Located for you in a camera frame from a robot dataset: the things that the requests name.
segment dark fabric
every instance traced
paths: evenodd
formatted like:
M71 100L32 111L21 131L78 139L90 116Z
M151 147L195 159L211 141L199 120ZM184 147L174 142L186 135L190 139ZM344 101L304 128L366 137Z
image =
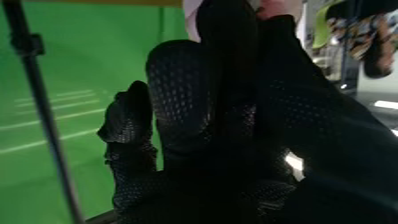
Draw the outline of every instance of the dark fabric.
M396 136L325 80L295 37L293 17L272 18L261 27L259 121L305 161L284 223L396 223Z
M327 19L348 18L350 1L355 1L355 17L364 19L366 17L389 13L398 9L396 0L346 0L335 4L327 11Z
M149 92L168 164L152 172L147 141L108 141L121 224L398 223L396 137L323 78L295 37L293 17L261 22L259 35L254 121L250 101L213 112L224 73L206 46L174 41L151 52ZM236 118L227 126L213 114ZM112 123L103 130L121 133L106 127ZM129 140L147 139L147 131L135 130L149 129L128 130ZM286 178L288 149L305 160L296 190ZM275 162L261 166L256 161Z

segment black pole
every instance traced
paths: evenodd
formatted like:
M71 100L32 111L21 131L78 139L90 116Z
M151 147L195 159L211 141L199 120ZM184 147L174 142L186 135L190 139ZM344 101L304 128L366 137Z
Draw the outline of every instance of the black pole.
M350 27L351 24L357 21L359 13L362 10L362 0L348 0L348 8L346 8L346 27L344 27L344 43L343 43L343 62L341 62L341 85L344 84L346 81L346 73L348 73L348 57L350 57L350 52L348 52L348 37L350 37Z
M78 208L78 201L76 201L67 166L65 166L65 158L64 158L62 147L58 142L58 134L57 134L57 128L55 128L55 122L53 122L53 114L49 110L39 64L35 59L37 55L44 54L41 37L39 35L32 35L28 31L28 24L26 24L26 19L23 14L21 2L5 1L1 2L1 4L3 4L5 17L9 21L9 29L10 29L10 45L16 49L16 52L21 58L21 63L23 63L23 68L25 68L25 73L28 78L30 91L33 95L35 108L39 112L41 124L42 124L42 129L46 134L46 141L48 141L49 151L53 155L57 174L58 174L58 179L62 184L62 192L64 192L65 201L67 201L67 208L71 212L73 223L83 224L81 212Z

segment gloved hand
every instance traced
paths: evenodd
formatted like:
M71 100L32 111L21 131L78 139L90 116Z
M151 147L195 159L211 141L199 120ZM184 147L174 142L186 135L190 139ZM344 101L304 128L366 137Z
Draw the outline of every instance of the gloved hand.
M106 111L99 136L108 143L106 158L115 175L117 223L241 223L241 217L245 223L254 223L257 216L268 217L280 208L293 190L288 184L275 181L257 183L263 176L256 174L273 172L272 169L257 171L261 150L252 147L252 73L243 73L243 68L254 67L245 63L256 62L247 58L252 58L256 41L250 38L256 39L257 34L252 30L252 35L240 35L238 38L236 35L224 35L225 30L231 31L231 24L222 26L227 14L218 20L216 17L213 20L208 18L224 8L224 4L213 2L216 5L206 1L199 12L204 42L170 41L149 54L151 102L145 85L135 83L128 92L119 94L126 98L117 97ZM236 9L241 9L238 3L232 11L241 13ZM248 18L248 24L240 23L245 28L256 27L254 12L248 13L248 16L241 15ZM208 35L215 27L225 27L218 31L222 37ZM222 38L231 47L229 56L215 47ZM243 49L238 41L250 43L252 47ZM151 105L163 149L163 172L152 172L154 160L142 160L154 155L149 142ZM286 168L284 161L277 167Z

